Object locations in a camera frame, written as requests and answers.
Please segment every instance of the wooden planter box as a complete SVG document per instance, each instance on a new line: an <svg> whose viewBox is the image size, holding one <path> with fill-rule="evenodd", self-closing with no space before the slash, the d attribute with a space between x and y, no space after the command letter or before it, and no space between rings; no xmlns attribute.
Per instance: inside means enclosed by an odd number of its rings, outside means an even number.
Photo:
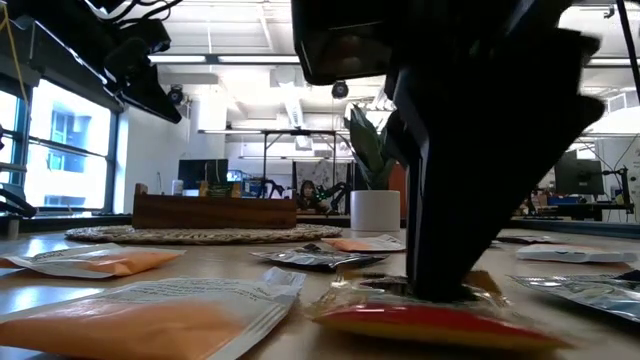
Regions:
<svg viewBox="0 0 640 360"><path fill-rule="evenodd" d="M132 225L136 229L289 229L296 226L292 199L238 199L149 195L137 184Z"/></svg>

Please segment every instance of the condiment packet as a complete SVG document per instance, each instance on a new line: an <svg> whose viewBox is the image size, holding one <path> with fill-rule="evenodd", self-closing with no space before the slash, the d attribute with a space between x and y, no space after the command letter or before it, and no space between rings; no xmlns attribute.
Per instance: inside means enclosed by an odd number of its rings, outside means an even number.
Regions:
<svg viewBox="0 0 640 360"><path fill-rule="evenodd" d="M385 255L349 254L324 251L314 244L301 248L273 252L253 252L251 255L282 263L283 265L311 268L320 271L336 271L338 267L360 267L386 259Z"/></svg>
<svg viewBox="0 0 640 360"><path fill-rule="evenodd" d="M472 275L468 281L488 276ZM572 347L510 312L492 281L488 289L467 285L474 300L442 304L406 296L397 279L338 279L307 314L328 328L381 338L527 351Z"/></svg>
<svg viewBox="0 0 640 360"><path fill-rule="evenodd" d="M366 238L327 238L322 241L346 252L393 252L407 249L400 240L390 235Z"/></svg>
<svg viewBox="0 0 640 360"><path fill-rule="evenodd" d="M528 288L560 296L578 304L640 323L640 276L622 275L512 276Z"/></svg>
<svg viewBox="0 0 640 360"><path fill-rule="evenodd" d="M541 236L541 235L512 235L512 236L498 236L496 238L497 241L509 244L523 244L523 245L533 245L533 244L560 244L561 241L551 236Z"/></svg>
<svg viewBox="0 0 640 360"><path fill-rule="evenodd" d="M137 282L0 317L0 346L82 359L236 359L289 312L305 275Z"/></svg>
<svg viewBox="0 0 640 360"><path fill-rule="evenodd" d="M121 247L113 243L50 251L36 256L0 255L0 268L27 268L54 276L106 278L160 266L184 250Z"/></svg>
<svg viewBox="0 0 640 360"><path fill-rule="evenodd" d="M613 251L577 245L530 245L518 249L516 256L522 260L561 261L569 263L619 263L638 260L638 256L634 252Z"/></svg>

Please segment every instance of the wooden table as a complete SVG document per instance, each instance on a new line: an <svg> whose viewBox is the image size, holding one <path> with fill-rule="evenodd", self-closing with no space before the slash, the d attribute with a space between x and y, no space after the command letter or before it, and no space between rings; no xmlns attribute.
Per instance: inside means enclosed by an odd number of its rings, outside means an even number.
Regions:
<svg viewBox="0 0 640 360"><path fill-rule="evenodd" d="M529 230L506 230L503 234L547 234L568 242L640 252L640 242L631 240ZM345 230L345 235L349 235L348 230ZM0 253L34 255L72 246L77 246L77 243L65 241L61 234L27 235L22 240L0 240ZM100 281L60 279L40 276L29 271L0 270L0 313L5 314L90 295L106 288L143 280L176 276L257 279L271 265L250 256L249 251L265 251L293 246L295 245L183 246L178 248L187 249L186 255L161 268L130 277ZM616 273L620 270L592 265L519 261L514 256L514 251L518 248L518 245L500 245L500 248L489 249L477 267L488 270L493 275L504 294L514 302L514 307L518 312L545 323L549 329L581 336L586 340L579 350L558 352L556 358L580 360L640 358L640 336L636 335L639 333L640 327L614 316L524 288L505 276L600 274ZM403 274L404 255L392 255L389 259L368 269ZM307 280L300 294L302 304L317 299L325 292L333 279L333 276L329 274L313 272L307 272L307 274ZM0 359L2 360L43 360L49 358L54 357L21 349L0 347ZM294 307L287 319L243 357L243 359L274 360L479 358L514 359L514 356L495 352L382 341L332 332L306 320L301 315L300 306Z"/></svg>

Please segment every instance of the woven placemat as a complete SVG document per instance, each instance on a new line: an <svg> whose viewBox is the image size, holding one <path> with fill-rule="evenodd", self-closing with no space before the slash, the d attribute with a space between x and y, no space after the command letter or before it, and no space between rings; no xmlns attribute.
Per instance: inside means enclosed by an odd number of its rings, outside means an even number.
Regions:
<svg viewBox="0 0 640 360"><path fill-rule="evenodd" d="M340 236L341 228L298 224L293 229L134 229L131 226L96 226L68 230L69 240L121 244L256 244L316 241Z"/></svg>

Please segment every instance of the computer monitor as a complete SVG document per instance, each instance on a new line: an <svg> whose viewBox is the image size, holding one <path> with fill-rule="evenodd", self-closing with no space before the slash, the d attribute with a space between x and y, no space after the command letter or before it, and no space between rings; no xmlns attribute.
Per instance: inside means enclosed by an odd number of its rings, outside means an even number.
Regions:
<svg viewBox="0 0 640 360"><path fill-rule="evenodd" d="M578 159L576 151L568 151L560 158L555 175L559 194L605 194L600 161Z"/></svg>
<svg viewBox="0 0 640 360"><path fill-rule="evenodd" d="M185 190L195 190L200 189L200 182L205 179L211 184L225 184L228 170L229 160L227 159L180 160L178 179L184 182Z"/></svg>

